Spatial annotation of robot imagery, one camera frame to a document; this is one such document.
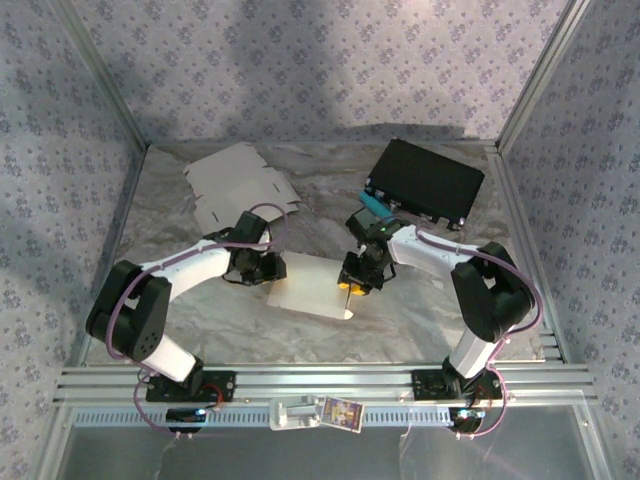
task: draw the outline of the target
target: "floral wallpaper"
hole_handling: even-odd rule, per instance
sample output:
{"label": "floral wallpaper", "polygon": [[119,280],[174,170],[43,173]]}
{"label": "floral wallpaper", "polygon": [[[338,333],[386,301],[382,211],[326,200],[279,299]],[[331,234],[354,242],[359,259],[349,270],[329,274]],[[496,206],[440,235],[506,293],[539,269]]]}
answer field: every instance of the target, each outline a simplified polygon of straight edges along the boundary
{"label": "floral wallpaper", "polygon": [[498,136],[566,0],[73,0],[150,143]]}
{"label": "floral wallpaper", "polygon": [[14,479],[84,332],[138,157],[48,4],[0,12],[0,478]]}
{"label": "floral wallpaper", "polygon": [[640,3],[596,0],[508,154],[575,361],[640,478]]}

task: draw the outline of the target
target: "patterned wallpaper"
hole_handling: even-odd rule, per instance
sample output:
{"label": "patterned wallpaper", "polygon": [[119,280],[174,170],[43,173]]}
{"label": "patterned wallpaper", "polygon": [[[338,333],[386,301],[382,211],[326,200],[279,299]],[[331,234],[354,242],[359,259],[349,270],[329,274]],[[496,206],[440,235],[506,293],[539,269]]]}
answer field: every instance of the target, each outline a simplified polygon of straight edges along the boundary
{"label": "patterned wallpaper", "polygon": [[48,4],[0,12],[0,478],[13,479],[84,331],[134,154]]}
{"label": "patterned wallpaper", "polygon": [[566,0],[73,0],[147,140],[496,138]]}
{"label": "patterned wallpaper", "polygon": [[508,155],[576,361],[640,478],[640,3],[596,0]]}

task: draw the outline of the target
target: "black box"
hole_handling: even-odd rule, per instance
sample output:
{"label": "black box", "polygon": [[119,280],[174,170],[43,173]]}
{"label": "black box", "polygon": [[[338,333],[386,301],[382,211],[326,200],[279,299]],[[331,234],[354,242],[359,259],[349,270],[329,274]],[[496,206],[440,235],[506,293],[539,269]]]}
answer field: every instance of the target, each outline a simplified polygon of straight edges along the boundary
{"label": "black box", "polygon": [[367,178],[365,191],[388,204],[433,222],[464,225],[484,173],[399,139],[387,145]]}

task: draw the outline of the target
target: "small card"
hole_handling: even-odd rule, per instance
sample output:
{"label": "small card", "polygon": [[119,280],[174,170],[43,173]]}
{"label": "small card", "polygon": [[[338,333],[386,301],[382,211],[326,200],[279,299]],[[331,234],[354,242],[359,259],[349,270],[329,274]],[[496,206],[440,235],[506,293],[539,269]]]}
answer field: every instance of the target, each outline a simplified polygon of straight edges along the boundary
{"label": "small card", "polygon": [[320,417],[321,425],[360,433],[363,420],[364,405],[339,398],[327,397],[325,399]]}

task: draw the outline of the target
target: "purple cable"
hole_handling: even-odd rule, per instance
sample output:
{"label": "purple cable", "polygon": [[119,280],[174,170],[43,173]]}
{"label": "purple cable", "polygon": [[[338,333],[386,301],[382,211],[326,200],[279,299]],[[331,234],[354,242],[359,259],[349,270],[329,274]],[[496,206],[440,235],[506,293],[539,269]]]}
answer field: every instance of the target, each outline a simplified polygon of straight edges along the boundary
{"label": "purple cable", "polygon": [[[116,306],[113,309],[113,312],[111,312],[111,317],[109,318],[109,324],[107,325],[107,338],[105,339],[105,343],[107,345],[107,352],[109,353],[109,356],[113,359],[116,360],[121,360],[124,358],[127,358],[126,355],[123,355],[121,353],[118,353],[115,348],[113,348],[113,332],[115,330],[116,327],[116,322],[118,320],[118,316],[120,315],[120,311],[122,310],[122,307],[124,306],[125,302],[127,301],[127,298],[129,298],[129,295],[131,295],[131,292],[133,292],[133,289],[148,275],[151,275],[152,273],[155,273],[159,270],[163,270],[165,268],[171,267],[173,265],[176,265],[184,260],[187,260],[188,258],[191,258],[195,255],[199,255],[201,253],[204,252],[208,252],[210,250],[216,250],[218,248],[260,248],[260,247],[271,247],[273,245],[276,245],[280,242],[282,242],[287,235],[289,234],[289,218],[287,216],[287,213],[284,211],[284,209],[282,207],[280,207],[280,205],[276,205],[275,203],[259,203],[258,205],[255,205],[254,207],[252,207],[249,211],[252,212],[253,210],[255,210],[258,207],[273,207],[277,210],[280,211],[280,213],[282,213],[282,216],[284,218],[284,231],[275,239],[266,242],[266,243],[237,243],[237,242],[224,242],[224,243],[214,243],[211,245],[207,245],[201,249],[199,248],[194,248],[193,250],[189,250],[187,252],[184,252],[181,255],[178,255],[177,257],[172,258],[171,260],[167,260],[165,263],[160,264],[160,265],[155,265],[151,268],[149,268],[148,270],[145,270],[143,272],[141,272],[137,277],[135,277],[133,279],[133,281],[127,286],[127,288],[125,288],[124,292],[122,292],[122,295],[120,296],[120,298],[118,299],[118,302],[116,303]],[[147,371],[149,371],[150,369],[145,366],[142,365],[140,363],[134,362],[136,365],[138,365],[141,368],[146,369]],[[173,434],[170,430],[160,427],[159,425],[157,425],[156,423],[153,422],[153,420],[151,420],[151,418],[144,413],[144,411],[142,410],[142,406],[140,405],[140,400],[138,399],[138,391],[140,390],[140,387],[144,384],[144,382],[149,379],[151,377],[151,375],[153,373],[153,371],[150,371],[149,374],[144,377],[141,381],[138,382],[138,384],[135,386],[134,390],[133,390],[133,403],[136,407],[136,410],[138,411],[138,413],[140,414],[140,416],[142,417],[142,419],[154,430],[161,432],[162,434],[169,434],[170,436],[175,436],[175,434]]]}
{"label": "purple cable", "polygon": [[524,273],[522,273],[520,270],[518,270],[516,267],[511,265],[510,263],[505,262],[500,258],[494,257],[493,255],[489,255],[488,253],[479,252],[477,250],[470,250],[467,248],[452,247],[450,245],[444,245],[442,243],[434,242],[433,240],[430,240],[428,238],[421,236],[420,232],[422,231],[423,231],[422,227],[416,226],[416,237],[418,237],[419,240],[421,240],[422,242],[426,243],[431,247],[439,248],[440,250],[445,250],[447,252],[460,253],[462,255],[478,257],[488,262],[491,262],[495,265],[498,265],[499,267],[502,267],[508,272],[512,273],[513,275],[518,277],[522,281],[522,283],[524,283],[526,287],[529,289],[529,291],[533,295],[533,299],[537,307],[536,316],[534,317],[533,321],[528,325],[525,325],[524,327],[515,328],[507,332],[504,338],[502,338],[498,342],[498,345],[496,346],[496,348],[493,350],[493,352],[487,359],[485,368],[486,370],[493,372],[498,377],[498,380],[500,381],[500,388],[502,390],[503,400],[502,400],[502,408],[500,409],[500,414],[498,415],[498,418],[496,419],[496,421],[489,428],[477,433],[464,434],[465,436],[468,436],[468,437],[482,437],[484,435],[487,435],[493,432],[496,428],[498,428],[498,426],[502,423],[502,420],[504,419],[505,414],[507,413],[507,385],[504,381],[504,377],[502,376],[502,374],[493,367],[493,362],[495,361],[496,357],[500,353],[500,350],[502,350],[502,347],[505,345],[506,340],[511,335],[520,333],[520,332],[526,332],[527,330],[530,330],[536,327],[542,321],[542,316],[544,315],[544,305],[542,303],[542,295],[540,295],[540,292],[536,288],[533,281],[529,277],[527,277]]}

